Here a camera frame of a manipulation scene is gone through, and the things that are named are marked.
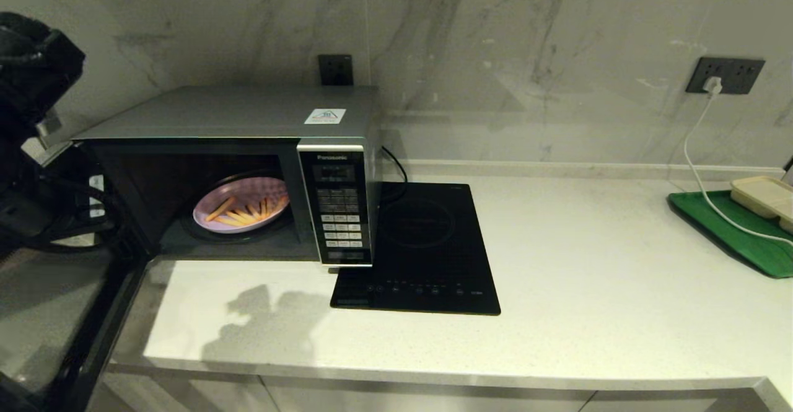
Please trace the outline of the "purple plate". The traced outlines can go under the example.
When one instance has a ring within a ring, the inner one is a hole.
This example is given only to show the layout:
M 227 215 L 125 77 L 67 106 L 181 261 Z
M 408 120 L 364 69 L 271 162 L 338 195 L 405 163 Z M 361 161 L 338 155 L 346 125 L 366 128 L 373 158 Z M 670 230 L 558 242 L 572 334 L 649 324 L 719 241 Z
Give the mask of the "purple plate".
M 212 234 L 220 234 L 221 236 L 235 236 L 242 235 L 244 232 L 254 232 L 258 229 L 268 226 L 281 217 L 290 206 L 286 206 L 280 211 L 272 212 L 269 217 L 263 218 L 260 222 L 255 222 L 243 227 L 232 227 L 218 222 L 206 222 L 206 216 L 214 211 L 216 207 L 220 206 L 227 198 L 234 196 L 236 202 L 230 206 L 229 211 L 247 211 L 247 204 L 258 203 L 265 197 L 270 197 L 275 202 L 281 195 L 288 195 L 286 183 L 278 178 L 273 177 L 247 177 L 241 178 L 220 185 L 210 189 L 206 194 L 198 198 L 195 206 L 193 206 L 191 217 L 193 223 L 199 229 L 212 232 Z

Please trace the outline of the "silver microwave oven body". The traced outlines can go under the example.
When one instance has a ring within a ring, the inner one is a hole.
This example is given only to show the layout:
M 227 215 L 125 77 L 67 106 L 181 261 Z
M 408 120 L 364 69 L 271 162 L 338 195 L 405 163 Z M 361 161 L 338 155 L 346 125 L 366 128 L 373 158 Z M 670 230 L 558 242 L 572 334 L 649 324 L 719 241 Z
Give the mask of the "silver microwave oven body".
M 182 87 L 74 138 L 110 173 L 156 256 L 176 260 L 374 262 L 382 109 L 376 87 Z M 200 186 L 277 172 L 294 225 L 263 240 L 202 242 L 177 211 Z

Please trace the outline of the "long crosswise french fry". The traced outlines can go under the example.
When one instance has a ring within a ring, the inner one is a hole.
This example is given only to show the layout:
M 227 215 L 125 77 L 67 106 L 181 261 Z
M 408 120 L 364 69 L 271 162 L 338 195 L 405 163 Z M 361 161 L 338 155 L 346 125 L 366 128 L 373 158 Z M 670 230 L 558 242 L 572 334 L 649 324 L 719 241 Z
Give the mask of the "long crosswise french fry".
M 226 213 L 230 206 L 232 206 L 236 202 L 236 197 L 231 196 L 227 198 L 220 206 L 216 207 L 216 209 L 210 214 L 206 216 L 206 222 L 213 222 L 216 218 L 220 217 L 222 214 Z

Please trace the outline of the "black induction cooktop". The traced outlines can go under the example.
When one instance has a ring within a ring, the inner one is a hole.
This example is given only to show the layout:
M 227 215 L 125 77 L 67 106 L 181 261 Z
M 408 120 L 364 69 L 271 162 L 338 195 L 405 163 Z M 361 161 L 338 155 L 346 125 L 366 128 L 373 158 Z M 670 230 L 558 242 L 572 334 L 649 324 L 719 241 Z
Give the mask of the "black induction cooktop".
M 498 316 L 470 187 L 386 182 L 383 189 L 374 263 L 340 269 L 330 306 Z

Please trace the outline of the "beige base cabinet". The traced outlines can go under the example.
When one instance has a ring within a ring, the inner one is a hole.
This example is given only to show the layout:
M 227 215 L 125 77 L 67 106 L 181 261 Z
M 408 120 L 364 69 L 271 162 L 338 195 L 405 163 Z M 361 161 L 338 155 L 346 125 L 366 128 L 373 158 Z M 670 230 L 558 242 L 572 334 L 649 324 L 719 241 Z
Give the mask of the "beige base cabinet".
M 110 373 L 87 412 L 771 412 L 750 388 L 550 390 Z

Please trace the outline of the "green plastic tray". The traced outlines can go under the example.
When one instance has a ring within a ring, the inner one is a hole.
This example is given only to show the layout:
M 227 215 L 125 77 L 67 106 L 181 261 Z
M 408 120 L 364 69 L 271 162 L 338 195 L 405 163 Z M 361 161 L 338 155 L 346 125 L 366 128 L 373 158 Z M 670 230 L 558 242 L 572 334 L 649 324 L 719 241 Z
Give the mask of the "green plastic tray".
M 734 202 L 729 191 L 709 191 L 711 202 L 731 220 L 759 234 L 793 242 L 793 236 L 778 222 L 759 217 Z M 700 192 L 672 193 L 667 196 L 672 212 L 708 238 L 728 256 L 773 279 L 793 278 L 793 247 L 746 234 L 721 218 Z

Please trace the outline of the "beige lunch container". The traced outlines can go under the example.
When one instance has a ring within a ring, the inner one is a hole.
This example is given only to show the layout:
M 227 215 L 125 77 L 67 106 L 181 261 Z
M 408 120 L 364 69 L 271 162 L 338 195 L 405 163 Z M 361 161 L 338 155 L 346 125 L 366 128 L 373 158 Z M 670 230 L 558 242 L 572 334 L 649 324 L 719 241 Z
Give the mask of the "beige lunch container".
M 730 186 L 734 202 L 793 236 L 793 186 L 771 177 L 740 178 Z

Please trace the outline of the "small black wall outlet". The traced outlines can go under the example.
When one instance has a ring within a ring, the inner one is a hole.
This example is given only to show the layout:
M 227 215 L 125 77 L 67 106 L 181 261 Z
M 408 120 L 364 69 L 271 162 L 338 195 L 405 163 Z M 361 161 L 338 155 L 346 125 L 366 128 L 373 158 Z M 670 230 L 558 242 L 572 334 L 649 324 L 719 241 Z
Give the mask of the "small black wall outlet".
M 318 55 L 321 85 L 354 85 L 353 56 Z

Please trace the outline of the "wide black wall outlet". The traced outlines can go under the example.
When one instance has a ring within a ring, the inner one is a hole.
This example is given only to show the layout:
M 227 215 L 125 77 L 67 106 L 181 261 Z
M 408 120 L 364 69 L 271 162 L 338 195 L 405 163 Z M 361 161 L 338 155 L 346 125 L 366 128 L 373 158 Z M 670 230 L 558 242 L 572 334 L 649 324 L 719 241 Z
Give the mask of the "wide black wall outlet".
M 706 94 L 709 91 L 706 87 L 709 79 L 719 78 L 722 95 L 748 95 L 765 62 L 764 59 L 755 58 L 703 56 L 694 67 L 685 92 Z

